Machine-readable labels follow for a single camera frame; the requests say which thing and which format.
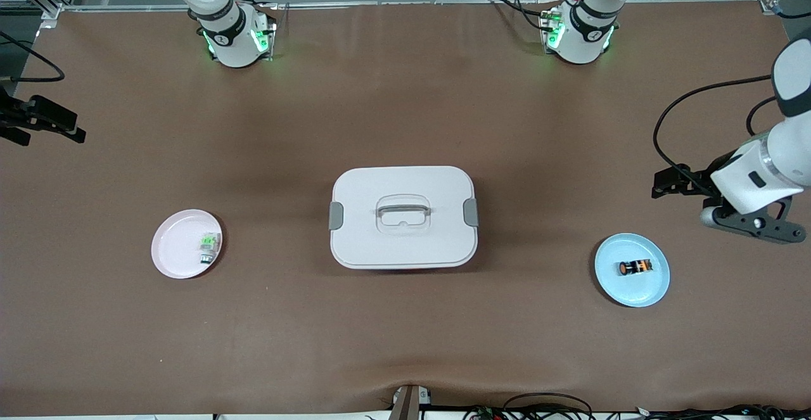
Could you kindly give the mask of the white lidded storage box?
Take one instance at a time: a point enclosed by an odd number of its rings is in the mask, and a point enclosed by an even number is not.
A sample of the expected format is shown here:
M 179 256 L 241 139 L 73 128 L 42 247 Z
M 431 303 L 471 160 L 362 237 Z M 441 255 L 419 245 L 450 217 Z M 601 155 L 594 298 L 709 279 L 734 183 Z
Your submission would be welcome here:
M 333 258 L 355 270 L 459 267 L 478 249 L 471 177 L 455 166 L 351 169 L 333 184 Z

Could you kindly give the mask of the light blue round plate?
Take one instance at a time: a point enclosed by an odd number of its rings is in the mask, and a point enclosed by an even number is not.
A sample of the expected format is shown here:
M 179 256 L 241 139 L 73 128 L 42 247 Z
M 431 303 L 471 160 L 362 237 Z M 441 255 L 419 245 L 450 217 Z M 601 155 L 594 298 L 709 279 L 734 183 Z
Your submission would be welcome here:
M 620 275 L 619 262 L 638 259 L 651 259 L 652 272 Z M 650 307 L 664 298 L 671 285 L 670 266 L 660 247 L 634 233 L 608 236 L 597 248 L 594 273 L 609 298 L 624 307 Z

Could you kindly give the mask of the pink round plate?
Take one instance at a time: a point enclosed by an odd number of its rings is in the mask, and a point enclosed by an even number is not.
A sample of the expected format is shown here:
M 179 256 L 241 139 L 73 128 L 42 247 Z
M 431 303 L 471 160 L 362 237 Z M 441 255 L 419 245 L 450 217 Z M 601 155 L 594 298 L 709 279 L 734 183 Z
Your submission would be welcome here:
M 180 210 L 160 224 L 151 240 L 151 260 L 156 269 L 172 279 L 191 279 L 202 275 L 214 266 L 199 261 L 200 238 L 205 233 L 221 235 L 220 252 L 224 244 L 224 232 L 219 220 L 206 210 Z

